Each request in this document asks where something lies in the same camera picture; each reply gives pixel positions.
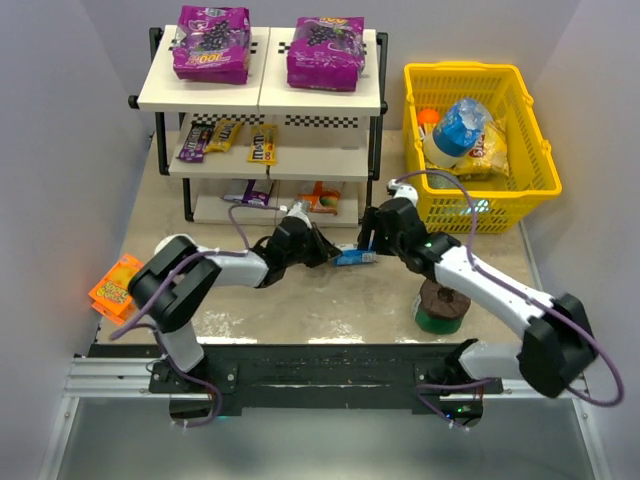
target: blue package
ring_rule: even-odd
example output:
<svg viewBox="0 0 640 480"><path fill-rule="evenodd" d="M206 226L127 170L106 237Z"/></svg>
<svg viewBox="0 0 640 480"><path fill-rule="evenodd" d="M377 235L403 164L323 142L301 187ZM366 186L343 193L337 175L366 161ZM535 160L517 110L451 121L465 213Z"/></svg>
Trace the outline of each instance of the blue package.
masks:
<svg viewBox="0 0 640 480"><path fill-rule="evenodd" d="M378 257L375 252L368 250L358 250L358 246L354 244L336 245L342 250L342 255L333 260L336 267L344 267L347 265L364 265L367 263L375 263Z"/></svg>
<svg viewBox="0 0 640 480"><path fill-rule="evenodd" d="M447 155L463 157L473 148L484 132L485 124L491 120L491 114L484 105L473 98L463 98L433 129L433 141Z"/></svg>

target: beige floor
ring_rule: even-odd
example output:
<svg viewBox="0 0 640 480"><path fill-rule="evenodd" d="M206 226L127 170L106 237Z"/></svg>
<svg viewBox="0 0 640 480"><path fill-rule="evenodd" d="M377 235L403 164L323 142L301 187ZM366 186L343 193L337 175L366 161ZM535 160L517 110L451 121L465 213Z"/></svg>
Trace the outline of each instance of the beige floor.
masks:
<svg viewBox="0 0 640 480"><path fill-rule="evenodd" d="M171 152L177 133L168 137ZM382 176L374 187L374 204L388 198L386 182L402 172L401 134L385 132ZM246 227L251 241L272 230L272 227ZM323 232L335 243L353 243L358 230L333 228ZM181 180L158 174L154 142L122 251L147 261L158 241L174 233L188 233L198 243L212 248L242 248L231 226L197 225L184 220ZM475 242L475 253L516 280L531 284L517 229L499 236L480 236ZM515 340L501 322L475 304L457 333L436 336L421 331L411 317L411 306L422 281L398 259L388 257L367 266L322 266L313 270L294 267L281 282L268 289L225 287L211 291L193 322L204 343L422 343L459 342L472 337ZM113 329L111 322L103 321L98 341L108 342ZM150 343L152 338L138 330L121 341Z"/></svg>

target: grape candy bag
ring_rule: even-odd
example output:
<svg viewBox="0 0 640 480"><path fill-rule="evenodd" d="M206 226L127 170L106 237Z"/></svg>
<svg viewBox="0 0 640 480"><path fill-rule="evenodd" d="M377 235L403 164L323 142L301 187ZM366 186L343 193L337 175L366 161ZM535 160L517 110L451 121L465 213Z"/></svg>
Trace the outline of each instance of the grape candy bag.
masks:
<svg viewBox="0 0 640 480"><path fill-rule="evenodd" d="M173 49L180 79L243 85L249 75L251 26L246 8L182 7Z"/></svg>
<svg viewBox="0 0 640 480"><path fill-rule="evenodd" d="M302 17L287 54L292 87L353 92L364 69L363 17Z"/></svg>

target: brown object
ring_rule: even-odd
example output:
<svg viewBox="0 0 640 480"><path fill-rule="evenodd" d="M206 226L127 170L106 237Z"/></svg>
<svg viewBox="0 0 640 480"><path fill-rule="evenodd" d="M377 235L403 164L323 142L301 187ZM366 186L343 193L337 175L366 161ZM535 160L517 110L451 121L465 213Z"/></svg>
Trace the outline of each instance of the brown object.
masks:
<svg viewBox="0 0 640 480"><path fill-rule="evenodd" d="M466 295L429 279L420 287L420 307L432 318L461 319L470 306L471 299Z"/></svg>

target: white wall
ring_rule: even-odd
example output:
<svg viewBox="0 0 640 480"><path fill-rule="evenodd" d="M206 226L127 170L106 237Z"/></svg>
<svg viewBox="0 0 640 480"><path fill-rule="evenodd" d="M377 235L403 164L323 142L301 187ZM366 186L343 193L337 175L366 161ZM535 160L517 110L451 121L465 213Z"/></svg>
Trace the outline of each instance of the white wall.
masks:
<svg viewBox="0 0 640 480"><path fill-rule="evenodd" d="M12 0L0 32L0 478L31 480L147 140L77 0Z"/></svg>
<svg viewBox="0 0 640 480"><path fill-rule="evenodd" d="M149 27L175 24L183 0L81 0L128 93L137 94L149 66ZM302 16L364 16L389 33L386 128L402 124L402 69L410 62L480 60L518 65L533 84L579 0L240 0L258 26L292 27ZM145 114L152 128L152 116Z"/></svg>
<svg viewBox="0 0 640 480"><path fill-rule="evenodd" d="M626 380L626 402L591 415L615 480L640 475L639 20L636 0L583 0L533 88L564 193L527 227L544 286L584 301ZM587 374L593 395L610 398L602 362Z"/></svg>

